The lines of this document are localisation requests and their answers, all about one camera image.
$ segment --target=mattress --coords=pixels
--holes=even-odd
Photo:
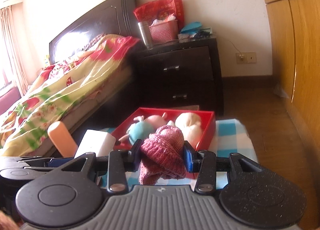
[[[112,96],[120,91],[125,85],[133,80],[132,68],[123,64],[111,77],[102,85],[97,95],[92,99],[88,97],[83,102],[68,112],[61,121],[73,133],[87,118],[106,103]],[[41,146],[28,153],[27,156],[51,156],[56,150],[50,138],[43,141]]]

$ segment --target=black nightstand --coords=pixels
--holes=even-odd
[[[174,41],[139,50],[133,65],[141,106],[199,105],[223,115],[223,88],[215,37]]]

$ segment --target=floral blanket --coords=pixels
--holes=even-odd
[[[48,137],[50,124],[101,86],[137,41],[106,35],[96,49],[44,69],[27,94],[1,115],[0,156],[23,156],[37,149]]]

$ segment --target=wall socket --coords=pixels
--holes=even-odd
[[[236,53],[237,64],[254,64],[257,62],[256,52]]]

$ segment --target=pink knitted sock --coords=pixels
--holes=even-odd
[[[181,179],[186,176],[182,159],[183,134],[177,127],[164,125],[144,140],[141,151],[139,182],[142,185],[154,185],[160,177]]]

